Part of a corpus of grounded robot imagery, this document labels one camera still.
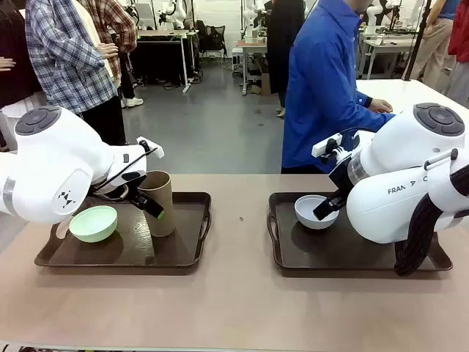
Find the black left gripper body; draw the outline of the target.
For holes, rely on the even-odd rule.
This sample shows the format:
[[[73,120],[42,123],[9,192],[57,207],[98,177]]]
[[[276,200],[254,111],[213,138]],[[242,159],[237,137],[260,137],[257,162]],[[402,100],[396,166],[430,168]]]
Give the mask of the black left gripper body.
[[[108,201],[147,201],[147,195],[139,190],[139,186],[146,178],[146,172],[125,172],[109,184],[102,184],[102,188],[92,187],[92,196]]]

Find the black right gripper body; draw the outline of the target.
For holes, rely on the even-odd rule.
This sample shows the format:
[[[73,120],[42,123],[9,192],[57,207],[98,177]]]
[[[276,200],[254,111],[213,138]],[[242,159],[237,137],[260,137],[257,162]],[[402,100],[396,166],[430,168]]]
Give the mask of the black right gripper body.
[[[351,157],[346,157],[339,163],[329,174],[330,180],[336,185],[337,190],[333,195],[333,198],[337,198],[340,201],[346,201],[349,193],[352,190],[352,181],[348,175],[348,165],[351,161]]]

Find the person's left hand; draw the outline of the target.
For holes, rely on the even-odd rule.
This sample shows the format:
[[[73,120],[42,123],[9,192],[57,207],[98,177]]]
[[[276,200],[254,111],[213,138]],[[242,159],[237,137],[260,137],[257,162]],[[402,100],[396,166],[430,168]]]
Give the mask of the person's left hand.
[[[392,113],[393,112],[392,105],[383,99],[373,98],[369,105],[369,109],[371,111],[379,112],[379,113]]]

